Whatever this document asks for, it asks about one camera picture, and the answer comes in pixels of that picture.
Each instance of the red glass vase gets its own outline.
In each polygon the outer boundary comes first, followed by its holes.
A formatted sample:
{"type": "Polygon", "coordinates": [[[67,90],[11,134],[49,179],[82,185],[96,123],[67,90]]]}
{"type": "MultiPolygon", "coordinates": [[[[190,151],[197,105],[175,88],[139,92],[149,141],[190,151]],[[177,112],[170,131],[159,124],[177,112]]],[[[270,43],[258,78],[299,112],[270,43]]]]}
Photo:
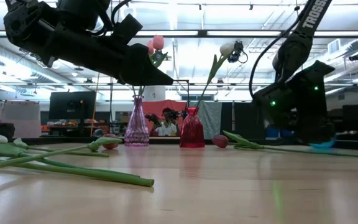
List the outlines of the red glass vase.
{"type": "Polygon", "coordinates": [[[180,147],[205,147],[203,124],[198,117],[198,108],[187,108],[187,117],[183,121],[180,136],[180,147]]]}
{"type": "Polygon", "coordinates": [[[124,137],[125,146],[144,147],[149,145],[149,129],[143,114],[143,96],[134,96],[134,109],[124,137]]]}

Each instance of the wooden table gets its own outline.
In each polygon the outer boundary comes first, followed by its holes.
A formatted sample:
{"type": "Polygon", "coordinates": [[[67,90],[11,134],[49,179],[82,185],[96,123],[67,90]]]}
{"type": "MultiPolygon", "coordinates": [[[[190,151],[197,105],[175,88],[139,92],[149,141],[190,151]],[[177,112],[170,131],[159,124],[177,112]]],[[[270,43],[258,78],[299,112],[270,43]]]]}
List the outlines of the wooden table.
{"type": "Polygon", "coordinates": [[[358,224],[358,158],[173,145],[109,153],[54,159],[154,178],[154,188],[1,169],[0,224],[358,224]]]}

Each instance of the glass vase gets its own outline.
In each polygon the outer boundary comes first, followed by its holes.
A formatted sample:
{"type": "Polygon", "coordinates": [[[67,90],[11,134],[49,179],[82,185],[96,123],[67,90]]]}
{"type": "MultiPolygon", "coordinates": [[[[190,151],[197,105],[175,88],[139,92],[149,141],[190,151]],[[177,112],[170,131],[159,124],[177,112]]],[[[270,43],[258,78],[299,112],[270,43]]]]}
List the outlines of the glass vase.
{"type": "Polygon", "coordinates": [[[134,96],[134,109],[124,137],[125,146],[145,147],[149,145],[149,129],[143,114],[143,96],[134,96]]]}
{"type": "Polygon", "coordinates": [[[198,108],[187,108],[187,117],[183,121],[180,136],[180,147],[185,148],[204,148],[203,124],[198,117],[198,108]]]}

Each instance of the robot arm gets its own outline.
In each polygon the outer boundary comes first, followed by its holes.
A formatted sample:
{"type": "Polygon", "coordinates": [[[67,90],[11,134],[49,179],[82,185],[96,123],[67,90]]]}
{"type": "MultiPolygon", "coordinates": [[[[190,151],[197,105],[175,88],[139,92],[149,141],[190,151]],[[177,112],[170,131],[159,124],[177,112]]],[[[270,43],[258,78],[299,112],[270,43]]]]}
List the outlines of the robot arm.
{"type": "Polygon", "coordinates": [[[282,85],[308,59],[313,36],[332,0],[309,0],[298,17],[296,29],[287,37],[273,59],[276,82],[282,85]]]}
{"type": "Polygon", "coordinates": [[[308,59],[314,33],[330,3],[331,0],[309,0],[306,3],[289,28],[298,24],[296,29],[281,45],[273,60],[277,73],[275,83],[255,95],[250,83],[251,96],[262,108],[269,123],[278,129],[294,131],[295,136],[305,143],[329,141],[335,135],[334,126],[327,116],[324,90],[324,76],[334,68],[316,61],[294,75],[308,59]]]}
{"type": "Polygon", "coordinates": [[[57,8],[37,0],[6,0],[4,17],[9,41],[40,57],[51,67],[57,59],[109,75],[130,85],[171,85],[155,68],[148,48],[128,46],[142,25],[131,15],[113,26],[106,10],[111,0],[59,0],[57,8]],[[104,27],[91,32],[98,17],[104,27]],[[114,31],[106,36],[107,31],[114,31]]]}

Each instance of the ceiling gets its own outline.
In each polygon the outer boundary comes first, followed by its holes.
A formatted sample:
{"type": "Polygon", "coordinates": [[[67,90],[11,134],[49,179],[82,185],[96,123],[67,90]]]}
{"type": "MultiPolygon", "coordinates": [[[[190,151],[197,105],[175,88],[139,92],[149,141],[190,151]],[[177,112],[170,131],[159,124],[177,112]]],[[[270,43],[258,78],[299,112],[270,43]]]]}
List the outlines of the ceiling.
{"type": "MultiPolygon", "coordinates": [[[[46,1],[54,5],[55,1],[46,1]]],[[[266,0],[253,1],[250,10],[249,1],[228,0],[148,0],[132,1],[129,7],[124,6],[118,13],[121,21],[126,14],[131,13],[143,25],[143,30],[284,30],[296,18],[293,10],[296,0],[266,0]]],[[[4,30],[3,17],[7,12],[5,2],[0,0],[0,30],[4,30]]],[[[333,0],[328,12],[319,25],[319,30],[358,30],[358,0],[333,0]]],[[[134,38],[129,45],[141,43],[147,45],[150,38],[134,38]]],[[[272,41],[269,38],[165,38],[163,52],[168,52],[171,57],[175,51],[174,72],[173,60],[164,61],[160,69],[175,79],[189,79],[190,82],[205,82],[212,64],[213,55],[219,55],[219,48],[227,42],[241,40],[244,44],[248,61],[245,64],[225,62],[219,69],[216,78],[223,78],[225,82],[245,82],[249,78],[250,70],[261,51],[272,41]]],[[[311,50],[310,59],[321,58],[327,55],[328,44],[336,39],[315,39],[311,50]]],[[[343,40],[342,43],[355,39],[343,40]]],[[[270,83],[273,81],[274,70],[272,59],[279,44],[274,45],[259,62],[255,79],[257,83],[270,83]]],[[[35,58],[25,54],[18,47],[12,45],[6,38],[0,38],[0,56],[10,61],[7,75],[11,78],[19,77],[12,71],[31,71],[36,73],[39,79],[23,80],[22,82],[43,83],[83,83],[87,78],[97,81],[98,73],[84,68],[76,71],[76,66],[62,60],[56,61],[52,68],[43,68],[37,65],[35,58]]],[[[335,62],[337,67],[346,66],[342,60],[335,62]]],[[[334,81],[348,80],[346,75],[340,76],[334,81]]],[[[100,74],[100,82],[110,82],[110,77],[100,74]]]]}

